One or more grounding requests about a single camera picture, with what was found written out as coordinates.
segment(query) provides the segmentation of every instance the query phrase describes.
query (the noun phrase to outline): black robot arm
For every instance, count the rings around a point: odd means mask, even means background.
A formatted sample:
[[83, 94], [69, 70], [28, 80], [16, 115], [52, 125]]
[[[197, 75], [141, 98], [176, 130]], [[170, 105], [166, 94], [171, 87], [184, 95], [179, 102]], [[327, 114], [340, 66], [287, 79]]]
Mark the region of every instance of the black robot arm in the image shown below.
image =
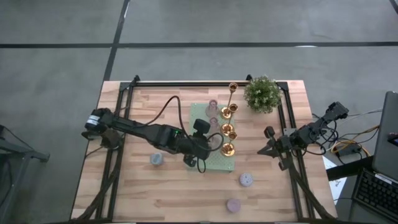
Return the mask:
[[87, 139], [91, 136], [101, 136], [101, 145], [108, 149], [117, 149], [123, 137], [118, 131], [143, 138], [156, 149], [171, 154], [184, 154], [184, 162], [193, 167], [196, 164], [194, 158], [206, 160], [211, 152], [206, 134], [210, 125], [201, 119], [195, 121], [194, 128], [197, 130], [193, 136], [177, 127], [166, 124], [142, 124], [137, 121], [116, 116], [108, 108], [95, 109], [88, 118], [82, 133]]
[[304, 194], [310, 199], [319, 215], [324, 219], [334, 219], [334, 217], [325, 210], [314, 194], [312, 194], [308, 185], [305, 184], [301, 179], [300, 174], [297, 172], [292, 157], [287, 157], [286, 152], [296, 149], [305, 149], [309, 144], [316, 143], [317, 138], [322, 134], [323, 128], [327, 128], [327, 125], [332, 121], [346, 118], [347, 115], [348, 109], [341, 103], [332, 103], [326, 110], [325, 115], [319, 118], [316, 122], [306, 124], [293, 132], [290, 136], [283, 135], [278, 138], [278, 140], [274, 137], [274, 129], [271, 126], [268, 126], [264, 130], [266, 138], [269, 139], [267, 145], [257, 152], [258, 154], [271, 156], [273, 158], [278, 157], [280, 169], [290, 170], [291, 176], [299, 184]]

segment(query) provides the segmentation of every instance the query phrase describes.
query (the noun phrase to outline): wooden table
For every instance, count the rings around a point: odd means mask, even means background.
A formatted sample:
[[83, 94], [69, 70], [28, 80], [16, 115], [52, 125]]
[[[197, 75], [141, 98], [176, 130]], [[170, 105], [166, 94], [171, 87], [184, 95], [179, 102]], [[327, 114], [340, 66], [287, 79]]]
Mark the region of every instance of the wooden table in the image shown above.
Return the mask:
[[[115, 109], [120, 82], [104, 82], [99, 108]], [[311, 122], [312, 115], [304, 82], [288, 81], [290, 97], [298, 127]], [[189, 127], [190, 105], [208, 103], [216, 99], [220, 104], [227, 104], [229, 90], [226, 87], [144, 87], [134, 88], [132, 109], [129, 118], [145, 123], [151, 120], [173, 95], [178, 95], [182, 103], [184, 126]], [[253, 113], [243, 99], [243, 88], [233, 95], [233, 103], [239, 106], [235, 114], [236, 166], [231, 173], [187, 170], [183, 156], [162, 152], [165, 163], [154, 167], [149, 163], [149, 156], [160, 152], [145, 140], [134, 136], [126, 137], [122, 170], [118, 187], [118, 196], [114, 212], [114, 222], [271, 222], [295, 221], [295, 207], [292, 197], [289, 172], [281, 171], [278, 159], [256, 154], [266, 145], [263, 130], [273, 126], [276, 137], [280, 136], [280, 121], [277, 110], [271, 114]], [[289, 118], [285, 113], [287, 126]], [[177, 102], [172, 101], [159, 124], [179, 127]], [[99, 141], [92, 141], [90, 152], [99, 146]], [[319, 148], [310, 150], [319, 152]], [[104, 169], [106, 151], [98, 151], [88, 157], [84, 163], [80, 184], [72, 212], [72, 218], [79, 216], [98, 193]], [[329, 213], [336, 216], [335, 204], [326, 176], [321, 156], [305, 155], [310, 188]], [[249, 172], [254, 177], [250, 187], [239, 184], [239, 176]], [[303, 210], [305, 200], [300, 193]], [[229, 213], [226, 200], [238, 198], [241, 211]]]

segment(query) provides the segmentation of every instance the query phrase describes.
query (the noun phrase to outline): concrete floor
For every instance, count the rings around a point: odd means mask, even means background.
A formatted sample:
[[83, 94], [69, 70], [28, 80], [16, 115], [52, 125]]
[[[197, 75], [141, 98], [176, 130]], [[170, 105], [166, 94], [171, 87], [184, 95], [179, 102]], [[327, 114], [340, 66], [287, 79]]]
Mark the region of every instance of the concrete floor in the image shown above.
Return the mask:
[[[3, 0], [0, 44], [111, 43], [122, 4]], [[388, 0], [132, 0], [121, 42], [398, 41], [397, 24]], [[47, 164], [30, 165], [15, 222], [68, 220], [87, 145], [80, 132], [96, 106], [109, 52], [0, 49], [0, 123], [51, 153]], [[381, 108], [385, 92], [398, 90], [397, 55], [398, 47], [119, 49], [110, 79], [229, 80], [266, 73], [305, 80], [316, 114], [333, 101], [361, 113]], [[361, 131], [379, 119], [363, 116], [339, 131]], [[374, 143], [364, 146], [373, 152]]]

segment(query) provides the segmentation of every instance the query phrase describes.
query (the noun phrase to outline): black keyboard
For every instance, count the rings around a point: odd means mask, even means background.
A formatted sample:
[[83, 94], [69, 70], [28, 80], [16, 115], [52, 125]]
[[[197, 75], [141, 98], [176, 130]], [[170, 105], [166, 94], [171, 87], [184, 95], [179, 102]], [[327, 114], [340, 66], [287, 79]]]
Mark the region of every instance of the black keyboard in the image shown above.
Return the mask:
[[398, 185], [363, 170], [356, 180], [353, 200], [398, 222]]

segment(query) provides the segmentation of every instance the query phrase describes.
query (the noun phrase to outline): potted plant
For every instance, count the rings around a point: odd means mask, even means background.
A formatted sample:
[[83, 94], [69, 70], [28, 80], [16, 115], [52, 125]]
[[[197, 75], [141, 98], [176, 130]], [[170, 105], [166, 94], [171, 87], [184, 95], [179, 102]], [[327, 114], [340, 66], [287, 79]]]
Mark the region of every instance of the potted plant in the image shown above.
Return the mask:
[[278, 84], [266, 75], [254, 78], [244, 89], [244, 99], [255, 112], [271, 113], [280, 104]]

